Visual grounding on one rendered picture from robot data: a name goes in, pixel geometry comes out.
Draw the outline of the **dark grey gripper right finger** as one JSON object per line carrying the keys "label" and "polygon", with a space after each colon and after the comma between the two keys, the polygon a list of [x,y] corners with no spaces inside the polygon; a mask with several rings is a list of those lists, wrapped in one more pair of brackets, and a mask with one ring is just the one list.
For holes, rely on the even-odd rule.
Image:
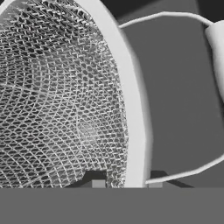
{"label": "dark grey gripper right finger", "polygon": [[[162,177],[166,177],[168,175],[168,173],[166,171],[151,171],[150,172],[150,179],[157,179],[157,178],[162,178]],[[188,185],[186,183],[183,183],[181,181],[178,180],[170,180],[167,182],[163,182],[163,183],[154,183],[154,184],[149,184],[148,185],[149,188],[163,188],[163,187],[177,187],[177,188],[193,188],[192,185]]]}

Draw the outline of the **white-rimmed metal mesh colander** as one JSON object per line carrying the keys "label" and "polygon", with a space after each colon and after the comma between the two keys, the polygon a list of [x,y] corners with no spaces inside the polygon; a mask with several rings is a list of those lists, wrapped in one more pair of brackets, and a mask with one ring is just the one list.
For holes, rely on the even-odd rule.
{"label": "white-rimmed metal mesh colander", "polygon": [[153,186],[137,61],[102,0],[0,3],[0,187]]}

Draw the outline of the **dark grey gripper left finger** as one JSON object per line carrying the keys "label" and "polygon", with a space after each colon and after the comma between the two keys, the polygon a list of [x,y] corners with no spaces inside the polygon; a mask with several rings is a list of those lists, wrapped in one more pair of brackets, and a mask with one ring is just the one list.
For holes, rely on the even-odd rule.
{"label": "dark grey gripper left finger", "polygon": [[105,171],[86,171],[83,178],[79,181],[67,185],[66,188],[90,187],[105,188],[107,173]]}

